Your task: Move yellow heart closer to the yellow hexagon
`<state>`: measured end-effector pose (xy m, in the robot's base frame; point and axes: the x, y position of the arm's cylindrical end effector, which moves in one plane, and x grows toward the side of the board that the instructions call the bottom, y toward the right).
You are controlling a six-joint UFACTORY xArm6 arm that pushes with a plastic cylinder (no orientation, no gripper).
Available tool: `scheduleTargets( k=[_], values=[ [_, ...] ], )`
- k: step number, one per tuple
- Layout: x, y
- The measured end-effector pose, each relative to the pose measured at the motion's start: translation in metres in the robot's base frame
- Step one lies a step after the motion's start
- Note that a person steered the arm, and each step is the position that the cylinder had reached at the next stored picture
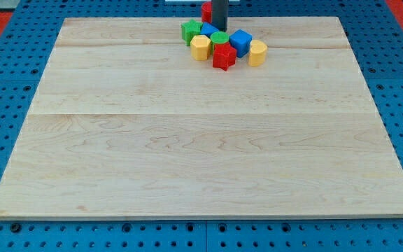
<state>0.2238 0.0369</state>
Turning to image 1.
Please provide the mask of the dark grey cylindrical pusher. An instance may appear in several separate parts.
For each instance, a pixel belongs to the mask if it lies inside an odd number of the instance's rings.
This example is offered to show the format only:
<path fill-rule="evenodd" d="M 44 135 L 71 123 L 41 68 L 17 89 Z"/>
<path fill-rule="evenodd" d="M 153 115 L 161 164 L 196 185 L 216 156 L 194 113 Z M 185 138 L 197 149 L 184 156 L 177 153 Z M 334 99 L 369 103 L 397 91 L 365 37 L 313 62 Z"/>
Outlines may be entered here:
<path fill-rule="evenodd" d="M 211 0 L 211 24 L 222 32 L 227 31 L 228 10 L 228 0 Z"/>

